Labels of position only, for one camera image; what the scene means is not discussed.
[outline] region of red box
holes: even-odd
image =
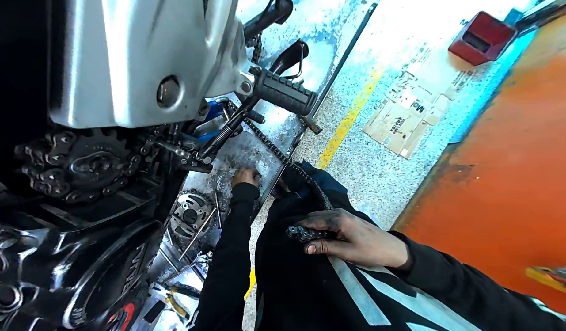
[[[500,57],[517,33],[515,27],[486,12],[479,12],[456,36],[448,50],[472,65],[479,65]]]

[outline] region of cardboard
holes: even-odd
[[[385,98],[362,131],[391,151],[400,154],[416,127],[422,122],[421,116],[414,115],[416,112],[416,108],[404,108]]]
[[[440,122],[475,74],[473,66],[450,54],[447,48],[432,49],[421,44],[362,131],[391,151],[410,158],[429,126]]]

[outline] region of finger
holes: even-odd
[[[318,210],[318,211],[313,211],[311,213],[308,214],[308,216],[320,216],[320,215],[329,215],[334,213],[333,210]]]
[[[345,259],[346,256],[351,255],[353,247],[352,244],[341,240],[317,239],[308,242],[303,247],[303,251],[306,254],[331,254]]]
[[[336,217],[333,213],[311,216],[305,220],[299,221],[298,224],[310,229],[329,230],[333,232],[339,232],[342,229],[342,219]]]

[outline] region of engine cover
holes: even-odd
[[[158,249],[161,222],[126,218],[60,231],[35,220],[18,211],[0,215],[0,330],[104,330],[117,309],[137,313],[131,301],[145,297],[142,275]]]
[[[237,0],[51,1],[51,119],[72,128],[202,120],[203,97],[249,94],[241,87],[253,77],[236,6]]]

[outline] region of dirty hand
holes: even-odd
[[[232,188],[238,183],[248,183],[258,188],[258,181],[261,175],[257,169],[241,167],[236,170],[234,177],[232,177]]]
[[[299,225],[338,233],[338,240],[307,243],[303,248],[307,254],[331,254],[370,267],[401,267],[408,262],[408,247],[403,241],[344,209],[309,213]]]

